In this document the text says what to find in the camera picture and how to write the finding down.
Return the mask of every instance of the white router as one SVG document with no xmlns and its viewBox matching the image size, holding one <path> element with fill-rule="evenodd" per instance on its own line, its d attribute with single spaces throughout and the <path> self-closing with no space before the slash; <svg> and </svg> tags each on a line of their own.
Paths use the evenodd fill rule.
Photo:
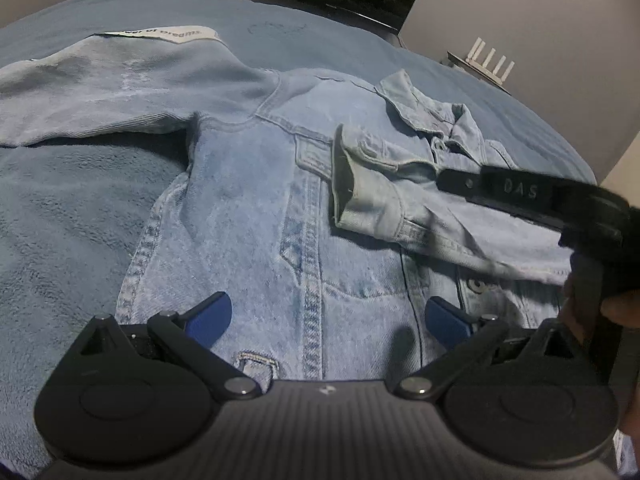
<svg viewBox="0 0 640 480">
<path fill-rule="evenodd" d="M 507 61 L 507 58 L 505 56 L 502 56 L 500 58 L 500 61 L 498 61 L 498 63 L 495 65 L 494 70 L 491 72 L 487 67 L 489 65 L 489 62 L 494 57 L 494 54 L 495 54 L 494 48 L 492 48 L 489 51 L 489 54 L 487 54 L 486 58 L 484 58 L 484 61 L 482 62 L 482 64 L 476 61 L 485 46 L 486 46 L 486 43 L 482 40 L 482 38 L 478 38 L 474 43 L 474 46 L 466 55 L 465 61 L 469 63 L 469 65 L 471 65 L 473 68 L 478 70 L 478 72 L 482 73 L 482 75 L 488 77 L 490 80 L 494 81 L 497 85 L 502 86 L 505 80 L 507 79 L 507 77 L 509 76 L 509 74 L 511 73 L 511 70 L 513 70 L 513 67 L 516 65 L 516 63 L 511 61 L 508 67 L 502 73 L 502 76 L 498 76 L 498 72 L 500 72 L 500 69 L 504 65 L 504 62 Z"/>
</svg>

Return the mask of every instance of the light blue denim jacket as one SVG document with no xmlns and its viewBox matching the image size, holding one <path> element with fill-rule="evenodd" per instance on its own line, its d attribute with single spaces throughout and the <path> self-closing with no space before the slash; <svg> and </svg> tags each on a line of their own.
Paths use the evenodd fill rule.
<svg viewBox="0 0 640 480">
<path fill-rule="evenodd" d="M 187 130 L 189 166 L 150 212 L 116 316 L 144 322 L 225 290 L 233 319 L 212 350 L 265 388 L 394 383 L 444 351 L 424 325 L 431 295 L 529 327 L 558 312 L 558 234 L 434 187 L 443 167 L 513 161 L 405 72 L 375 88 L 249 68 L 216 40 L 92 36 L 0 69 L 0 110 L 3 146 Z"/>
</svg>

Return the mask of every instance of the ribbed gray surface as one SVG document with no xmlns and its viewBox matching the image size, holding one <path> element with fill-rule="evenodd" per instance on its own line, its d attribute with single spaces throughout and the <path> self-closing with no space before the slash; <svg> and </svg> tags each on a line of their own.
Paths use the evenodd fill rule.
<svg viewBox="0 0 640 480">
<path fill-rule="evenodd" d="M 460 444 L 433 406 L 382 382 L 332 383 L 328 395 L 327 386 L 276 381 L 260 399 L 230 402 L 197 443 L 161 463 L 94 472 L 56 462 L 40 479 L 616 479 L 597 462 L 560 472 L 501 465 Z"/>
</svg>

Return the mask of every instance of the black mechanical device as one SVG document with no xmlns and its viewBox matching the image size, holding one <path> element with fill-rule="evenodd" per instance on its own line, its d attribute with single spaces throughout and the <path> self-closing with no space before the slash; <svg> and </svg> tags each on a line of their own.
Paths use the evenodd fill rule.
<svg viewBox="0 0 640 480">
<path fill-rule="evenodd" d="M 525 330 L 431 298 L 427 326 L 448 351 L 393 388 L 274 381 L 264 394 L 193 330 L 228 310 L 226 294 L 146 324 L 97 316 L 38 396 L 55 458 L 38 478 L 616 478 L 611 440 L 638 381 L 640 333 L 599 305 L 640 288 L 638 210 L 599 187 L 501 168 L 444 170 L 437 184 L 562 232 L 583 344 L 555 319 Z"/>
</svg>

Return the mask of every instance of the white logo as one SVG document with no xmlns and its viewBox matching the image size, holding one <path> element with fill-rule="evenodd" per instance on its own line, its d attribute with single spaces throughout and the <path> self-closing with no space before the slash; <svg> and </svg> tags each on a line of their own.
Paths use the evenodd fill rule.
<svg viewBox="0 0 640 480">
<path fill-rule="evenodd" d="M 338 390 L 336 389 L 335 386 L 331 386 L 330 384 L 328 384 L 327 386 L 323 386 L 322 388 L 320 388 L 318 391 L 321 394 L 325 394 L 328 396 L 328 395 L 334 394 Z"/>
</svg>

